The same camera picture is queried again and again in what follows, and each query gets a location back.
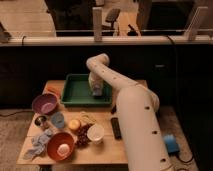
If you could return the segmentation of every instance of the cable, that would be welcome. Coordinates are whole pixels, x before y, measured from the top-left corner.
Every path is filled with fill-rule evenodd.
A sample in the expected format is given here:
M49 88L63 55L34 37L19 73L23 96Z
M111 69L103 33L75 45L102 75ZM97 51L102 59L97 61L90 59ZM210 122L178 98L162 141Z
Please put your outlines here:
M16 111L16 112L13 112L13 113L10 113L10 114L7 114L7 115L0 113L0 117L9 117L9 116L16 115L16 114L19 114L19 113L24 113L24 112L33 112L33 111L32 110L22 110L22 111Z
M183 164L189 164L194 159L193 155L192 155L192 157L189 160L183 160L183 159L181 159L179 154L176 154L175 156Z
M22 39L21 39L21 46L24 46L24 39L26 38L27 36L23 36Z
M171 43L174 54L175 54L175 95L176 95L176 106L177 106L177 113L178 115L182 117L182 113L180 112L180 97L179 97L179 71L178 71L178 66L179 66L179 61L178 61L178 51L176 48L176 44L173 41L173 39L169 35L163 35L165 36Z

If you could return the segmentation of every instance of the black remote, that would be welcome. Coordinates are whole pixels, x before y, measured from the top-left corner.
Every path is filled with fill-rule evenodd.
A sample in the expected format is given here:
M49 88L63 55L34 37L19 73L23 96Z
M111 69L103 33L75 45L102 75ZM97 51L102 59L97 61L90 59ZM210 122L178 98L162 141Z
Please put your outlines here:
M111 118L111 125L112 125L112 130L114 133L115 139L121 139L121 130L118 122L118 118Z

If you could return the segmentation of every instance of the bowl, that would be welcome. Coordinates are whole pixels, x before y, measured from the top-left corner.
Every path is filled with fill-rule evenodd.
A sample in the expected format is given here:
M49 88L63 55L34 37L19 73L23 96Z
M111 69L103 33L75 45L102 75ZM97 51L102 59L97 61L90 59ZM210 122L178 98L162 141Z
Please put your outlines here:
M32 109L35 113L49 114L57 106L57 98L53 94L42 94L37 96L32 102Z
M100 124L92 125L87 131L87 137L94 144L100 144L104 137L104 127Z
M73 149L74 139L67 132L60 132L53 135L47 144L47 154L55 161L68 158L72 154Z

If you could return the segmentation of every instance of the purple bowl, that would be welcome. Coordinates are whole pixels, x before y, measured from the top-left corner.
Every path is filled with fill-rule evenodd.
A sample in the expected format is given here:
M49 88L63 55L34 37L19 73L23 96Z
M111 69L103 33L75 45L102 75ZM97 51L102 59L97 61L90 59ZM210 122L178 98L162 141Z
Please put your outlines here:
M57 98L53 94L42 94L32 102L32 109L35 113L49 114L57 106Z

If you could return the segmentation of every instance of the black wall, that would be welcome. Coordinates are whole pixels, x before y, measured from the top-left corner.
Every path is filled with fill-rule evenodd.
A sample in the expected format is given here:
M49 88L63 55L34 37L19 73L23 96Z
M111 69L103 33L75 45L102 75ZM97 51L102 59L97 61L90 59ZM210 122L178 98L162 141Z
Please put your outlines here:
M63 80L69 73L88 73L87 58L100 53L108 54L112 69L133 79L146 79L162 104L174 103L177 76L179 93L184 100L212 100L213 59L207 55L212 46L179 45L176 48L178 54L172 45L1 47L0 106L30 106L47 80Z

